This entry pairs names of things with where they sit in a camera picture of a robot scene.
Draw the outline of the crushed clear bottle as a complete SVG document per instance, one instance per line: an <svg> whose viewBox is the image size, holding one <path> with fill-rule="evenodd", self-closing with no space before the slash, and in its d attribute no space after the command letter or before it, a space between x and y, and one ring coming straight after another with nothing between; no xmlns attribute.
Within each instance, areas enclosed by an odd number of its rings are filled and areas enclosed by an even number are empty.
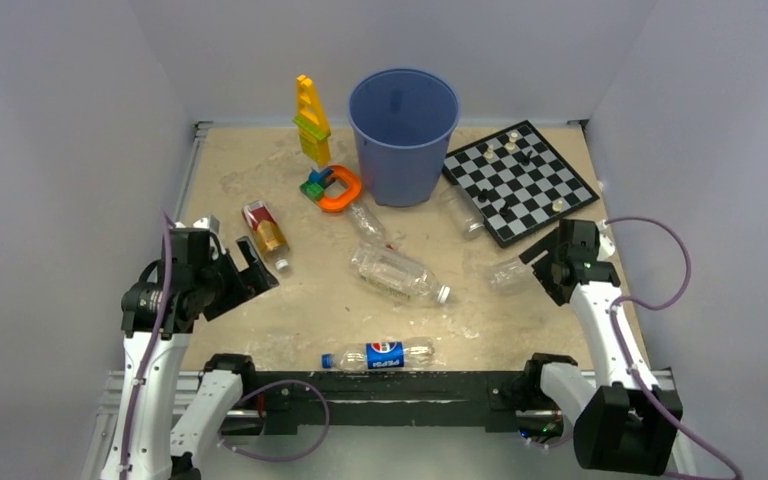
<svg viewBox="0 0 768 480"><path fill-rule="evenodd" d="M532 279L532 267L519 257L492 265L485 272L488 288L500 295L517 294L523 291Z"/></svg>

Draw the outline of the small clear bottle red cap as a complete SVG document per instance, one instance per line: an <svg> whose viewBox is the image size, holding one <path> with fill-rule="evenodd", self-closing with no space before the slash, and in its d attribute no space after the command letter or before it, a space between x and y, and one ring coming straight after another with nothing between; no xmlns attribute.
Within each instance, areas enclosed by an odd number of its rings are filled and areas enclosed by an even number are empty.
<svg viewBox="0 0 768 480"><path fill-rule="evenodd" d="M395 249L386 228L365 203L354 201L347 208L346 215L359 235L360 247L379 246Z"/></svg>

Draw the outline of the large clear bottle white cap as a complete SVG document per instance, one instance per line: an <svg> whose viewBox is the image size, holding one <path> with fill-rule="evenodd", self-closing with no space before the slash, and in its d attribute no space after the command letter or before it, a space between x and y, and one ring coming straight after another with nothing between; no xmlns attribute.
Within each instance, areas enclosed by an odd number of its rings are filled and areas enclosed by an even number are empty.
<svg viewBox="0 0 768 480"><path fill-rule="evenodd" d="M400 301L443 305L451 296L425 264L385 246L361 243L350 265L360 280Z"/></svg>

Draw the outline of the Pepsi bottle blue cap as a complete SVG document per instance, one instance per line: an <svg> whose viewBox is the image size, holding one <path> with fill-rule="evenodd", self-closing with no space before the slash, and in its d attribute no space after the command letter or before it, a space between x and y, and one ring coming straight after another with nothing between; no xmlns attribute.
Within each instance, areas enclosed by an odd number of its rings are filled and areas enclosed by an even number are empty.
<svg viewBox="0 0 768 480"><path fill-rule="evenodd" d="M321 355L321 367L339 371L424 369L434 363L430 338L354 343Z"/></svg>

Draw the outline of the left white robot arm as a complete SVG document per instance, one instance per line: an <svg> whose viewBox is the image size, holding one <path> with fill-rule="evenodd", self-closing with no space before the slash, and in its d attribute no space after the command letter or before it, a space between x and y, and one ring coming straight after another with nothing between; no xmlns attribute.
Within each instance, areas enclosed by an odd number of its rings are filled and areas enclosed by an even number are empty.
<svg viewBox="0 0 768 480"><path fill-rule="evenodd" d="M214 320L279 284L249 237L236 244L247 262L244 269L214 231L166 229L160 258L123 294L123 389L101 478L200 478L198 465L217 440L226 413L257 399L252 358L215 354L202 369L194 399L179 419L173 417L195 321Z"/></svg>

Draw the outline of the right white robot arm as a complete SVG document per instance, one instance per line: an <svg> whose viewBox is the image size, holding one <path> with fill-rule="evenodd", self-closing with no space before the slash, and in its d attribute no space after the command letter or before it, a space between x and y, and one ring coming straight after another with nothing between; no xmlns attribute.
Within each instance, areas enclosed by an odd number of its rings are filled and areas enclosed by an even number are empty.
<svg viewBox="0 0 768 480"><path fill-rule="evenodd" d="M677 428L662 413L683 414L680 397L664 389L633 341L621 281L601 247L596 223L563 219L519 256L544 291L568 305L585 334L593 363L587 378L569 356L536 353L515 392L536 407L566 416L584 469L660 476Z"/></svg>

